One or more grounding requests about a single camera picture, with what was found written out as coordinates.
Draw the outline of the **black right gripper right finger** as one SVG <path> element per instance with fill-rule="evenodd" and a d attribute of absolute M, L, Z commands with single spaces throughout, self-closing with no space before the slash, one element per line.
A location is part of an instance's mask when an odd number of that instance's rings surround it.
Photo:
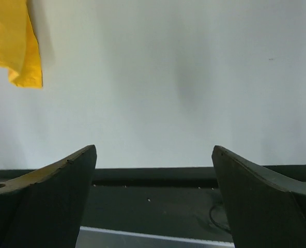
<path fill-rule="evenodd" d="M 306 165 L 261 166 L 215 146 L 235 247 L 306 247 Z"/>

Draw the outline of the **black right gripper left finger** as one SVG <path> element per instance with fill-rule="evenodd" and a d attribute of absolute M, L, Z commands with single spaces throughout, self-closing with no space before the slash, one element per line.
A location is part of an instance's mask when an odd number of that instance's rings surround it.
<path fill-rule="evenodd" d="M 96 166 L 88 145 L 0 183 L 0 247 L 75 247 Z"/>

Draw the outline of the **yellow shorts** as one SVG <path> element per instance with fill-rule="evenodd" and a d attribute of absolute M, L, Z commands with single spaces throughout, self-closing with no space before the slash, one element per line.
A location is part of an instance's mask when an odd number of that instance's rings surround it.
<path fill-rule="evenodd" d="M 17 87 L 42 88 L 39 45 L 27 1 L 0 1 L 0 67 Z"/>

